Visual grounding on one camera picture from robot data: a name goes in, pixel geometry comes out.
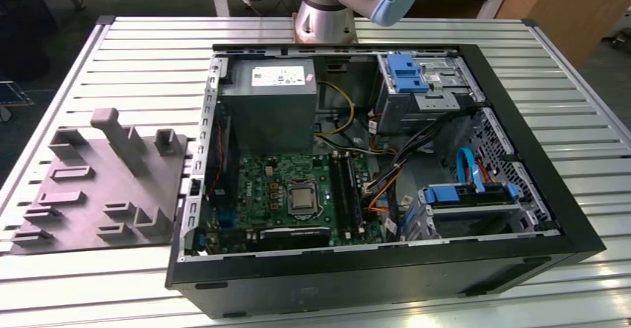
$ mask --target green circuit board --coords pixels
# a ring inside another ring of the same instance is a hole
[[[358,182],[370,181],[365,155],[355,157],[353,162]],[[319,211],[310,218],[297,218],[290,214],[290,189],[297,181],[315,184]],[[331,229],[330,246],[381,243],[379,220],[366,223],[365,235],[341,238],[333,196],[327,155],[242,157],[237,229],[327,227]]]

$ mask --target ram slot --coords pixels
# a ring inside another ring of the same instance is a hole
[[[350,212],[351,227],[357,234],[365,233],[365,220],[362,219],[362,206],[359,199],[358,181],[355,180],[355,170],[351,158],[349,155],[341,158],[342,172],[345,174],[345,192],[347,208]]]
[[[350,239],[350,207],[346,198],[343,167],[341,158],[337,154],[329,157],[329,172],[331,178],[331,196],[334,197],[335,218],[338,221],[338,235],[341,238]]]

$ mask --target yellow cable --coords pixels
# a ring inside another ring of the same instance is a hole
[[[323,132],[317,132],[315,135],[317,136],[323,136],[326,134],[337,134],[338,132],[341,132],[343,129],[346,129],[351,123],[354,123],[354,118],[355,118],[355,104],[354,104],[354,101],[351,100],[351,98],[349,97],[347,93],[337,86],[334,85],[333,83],[330,82],[326,82],[326,81],[319,81],[318,84],[326,84],[329,85],[331,88],[334,88],[339,94],[342,94],[342,96],[345,97],[346,101],[349,101],[349,105],[350,105],[350,108],[351,108],[351,115],[349,116],[349,121],[346,122],[345,125],[342,125],[339,128],[337,128],[335,130],[333,131],[323,131]]]

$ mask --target floor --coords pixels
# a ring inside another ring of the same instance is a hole
[[[36,105],[14,110],[12,120],[0,125],[0,140],[12,141],[0,142],[0,185],[10,175],[99,16],[215,15],[210,0],[86,0],[87,8],[82,12],[74,11],[70,0],[47,0],[47,4],[59,25],[59,32],[42,40],[52,67],[40,79],[22,84]],[[255,16],[239,0],[231,0],[230,4],[235,16]],[[258,8],[265,16],[289,16],[277,0],[258,2]],[[631,128],[630,72],[630,49],[614,50],[607,42],[597,47],[581,68],[587,82]]]

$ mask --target white label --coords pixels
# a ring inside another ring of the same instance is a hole
[[[423,75],[426,81],[441,82],[441,77],[438,75]]]
[[[413,200],[414,198],[409,195],[406,195],[402,199],[402,206],[410,206],[410,204],[413,203]]]
[[[393,232],[393,234],[397,236],[397,224],[393,222],[393,220],[390,219],[390,217],[387,218],[386,220],[386,228],[389,231]]]
[[[303,86],[303,66],[257,67],[253,70],[253,86]]]
[[[377,134],[377,125],[378,125],[377,121],[373,121],[373,120],[369,121],[369,132],[371,134]]]

